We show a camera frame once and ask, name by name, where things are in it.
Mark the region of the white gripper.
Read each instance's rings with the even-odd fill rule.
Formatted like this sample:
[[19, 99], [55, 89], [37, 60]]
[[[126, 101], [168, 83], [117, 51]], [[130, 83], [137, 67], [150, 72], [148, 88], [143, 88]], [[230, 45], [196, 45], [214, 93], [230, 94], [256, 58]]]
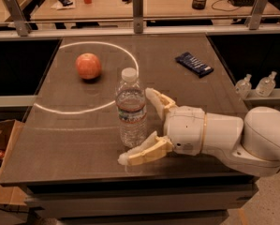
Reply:
[[154, 131], [141, 145], [121, 154], [118, 163], [123, 166], [138, 166], [159, 160], [172, 150], [177, 154], [197, 155], [202, 145], [205, 111], [188, 106], [177, 107], [172, 98], [154, 88], [146, 88], [145, 95], [154, 105], [159, 118], [166, 118], [166, 136], [159, 137]]

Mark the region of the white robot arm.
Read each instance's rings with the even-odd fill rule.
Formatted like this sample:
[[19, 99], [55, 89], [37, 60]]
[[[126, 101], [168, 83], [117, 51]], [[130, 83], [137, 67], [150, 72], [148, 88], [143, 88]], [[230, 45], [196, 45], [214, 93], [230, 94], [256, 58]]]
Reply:
[[153, 132], [119, 156], [121, 165], [141, 165], [175, 152], [213, 156], [233, 170], [254, 176], [271, 176], [280, 170], [279, 111], [256, 107], [240, 118], [178, 106], [153, 88], [146, 90], [146, 97], [164, 122], [164, 135]]

